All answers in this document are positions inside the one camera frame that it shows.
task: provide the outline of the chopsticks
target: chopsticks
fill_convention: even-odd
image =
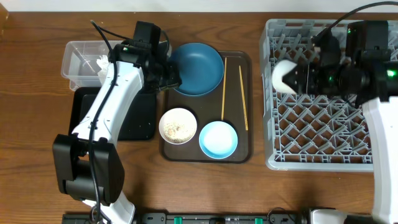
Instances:
[[[241,79],[241,93],[242,93],[242,104],[243,104],[243,114],[244,114],[244,127],[247,131],[249,131],[248,126],[248,116],[246,114],[246,100],[244,99],[244,90],[243,90],[243,79],[242,79],[242,68],[239,66],[239,75]],[[224,63],[224,87],[223,87],[223,104],[221,107],[221,120],[224,120],[224,105],[225,105],[225,83],[226,83],[226,57]]]
[[[226,57],[224,63],[224,87],[223,87],[223,105],[221,107],[221,120],[224,120],[224,104],[225,104],[225,83],[226,83]]]
[[[241,76],[241,91],[242,91],[242,103],[243,103],[243,113],[244,113],[244,126],[245,126],[246,130],[248,131],[249,130],[249,127],[248,127],[248,116],[246,114],[246,102],[245,102],[245,99],[244,99],[244,90],[243,90],[243,79],[242,79],[241,66],[239,66],[239,74]]]

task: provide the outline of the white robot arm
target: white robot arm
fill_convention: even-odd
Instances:
[[[116,152],[122,123],[141,89],[176,88],[181,79],[177,65],[167,61],[171,51],[167,36],[167,46],[159,47],[159,27],[139,21],[133,39],[111,49],[101,30],[112,33],[92,23],[107,43],[112,61],[86,116],[71,135],[59,134],[53,143],[58,187],[91,206],[92,217],[99,210],[92,221],[102,216],[106,223],[130,224],[135,207],[122,192],[124,169]],[[80,159],[85,154],[90,161]]]
[[[115,148],[118,142],[120,128],[131,102],[144,85],[142,68],[134,67],[133,64],[127,62],[118,61],[116,64],[118,68],[118,81],[98,118],[98,129],[94,132],[93,138],[94,141],[99,141],[100,138],[106,138],[109,143],[114,144]],[[88,140],[91,127],[90,124],[93,121],[98,107],[104,100],[106,92],[108,92],[111,86],[113,73],[113,64],[109,64],[105,82],[95,98],[93,105],[80,124],[72,131],[72,133],[78,133],[79,139]],[[91,207],[96,205],[95,201],[87,199],[83,200],[83,203]],[[113,223],[130,224],[134,216],[135,207],[129,202],[124,193],[121,192],[117,201],[111,203],[109,206],[101,206],[101,211]]]
[[[290,73],[300,76],[297,67],[296,63],[288,60],[279,62],[272,73],[273,87],[282,93],[297,94],[293,90],[295,86],[289,86],[283,81]],[[303,73],[307,79],[309,70]],[[362,109],[372,145],[375,186],[373,219],[378,223],[397,223],[398,145],[395,138],[398,138],[398,97],[390,96],[388,101],[380,101],[377,97],[363,103]],[[337,210],[318,209],[311,211],[309,219],[314,224],[342,224],[348,215]]]

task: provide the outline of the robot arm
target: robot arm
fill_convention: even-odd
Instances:
[[[127,62],[116,62],[118,68],[118,80],[113,88],[108,100],[97,121],[97,129],[94,132],[94,141],[99,141],[100,138],[105,138],[109,143],[116,144],[118,142],[119,131],[126,117],[127,111],[134,97],[144,85],[144,74],[142,68],[134,67],[133,64]],[[77,133],[79,139],[89,138],[91,122],[95,113],[98,110],[101,102],[104,99],[106,92],[111,86],[113,79],[114,68],[113,64],[109,64],[108,73],[105,82],[100,89],[97,97],[90,110],[87,112],[85,118],[73,130]],[[84,200],[83,203],[94,207],[96,202],[94,200]],[[109,206],[101,206],[101,211],[113,223],[131,223],[135,207],[129,202],[123,192],[120,193],[118,199]]]
[[[347,36],[346,56],[351,64],[340,64],[340,46],[331,32],[314,41],[320,47],[317,64],[298,65],[280,61],[272,73],[277,91],[290,94],[342,96],[356,94],[368,124],[374,166],[373,220],[378,223],[398,222],[398,63],[390,62],[387,48],[386,21],[361,21],[348,26],[360,30]],[[368,34],[378,33],[376,39]],[[341,223],[346,213],[313,210],[311,223]]]
[[[119,131],[131,102],[140,90],[159,91],[181,84],[176,64],[167,61],[170,43],[165,43],[167,47],[163,44],[163,48],[159,45],[160,33],[160,28],[153,24],[137,22],[133,39],[126,39],[112,49],[113,61],[89,112],[70,136],[59,134],[53,144],[61,193],[91,207],[100,206],[95,201],[100,200],[103,205],[100,206],[101,214],[112,223],[132,223],[135,211],[122,192],[124,169],[116,152]],[[116,83],[112,85],[115,75]],[[91,125],[98,111],[93,143],[90,144]],[[80,159],[89,153],[90,146],[94,152],[92,164]],[[93,184],[92,169],[96,173],[99,197]]]
[[[144,74],[142,68],[134,67],[132,63],[116,62],[118,68],[118,80],[113,88],[104,108],[98,118],[97,128],[94,132],[94,141],[106,138],[108,142],[116,147],[119,131],[123,124],[130,104],[138,91],[144,86]],[[80,124],[72,131],[78,134],[78,138],[87,139],[90,132],[91,122],[97,112],[105,94],[108,92],[113,79],[113,64],[109,64],[105,82],[86,116]]]
[[[362,105],[372,144],[374,169],[373,218],[379,223],[398,222],[398,97],[379,98]]]

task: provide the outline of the green connector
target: green connector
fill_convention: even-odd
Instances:
[[[174,217],[174,224],[182,224],[182,217]]]
[[[254,224],[262,224],[262,218],[255,218]]]

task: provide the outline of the wooden table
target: wooden table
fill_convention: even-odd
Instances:
[[[10,13],[0,42],[0,222],[60,223],[62,214],[88,212],[58,191],[52,143],[68,131],[73,92],[60,76],[71,40],[100,40],[94,19],[132,36],[137,20],[165,29],[173,47],[203,42],[242,50],[252,59],[254,155],[244,165],[166,161],[159,134],[150,141],[120,142],[126,171],[124,193],[138,210],[180,213],[267,213],[278,206],[335,207],[369,213],[373,175],[272,171],[264,163],[263,94],[259,39],[272,18],[336,19],[341,14],[304,13]],[[396,14],[360,14],[355,19],[396,19]],[[158,96],[159,105],[162,95]]]

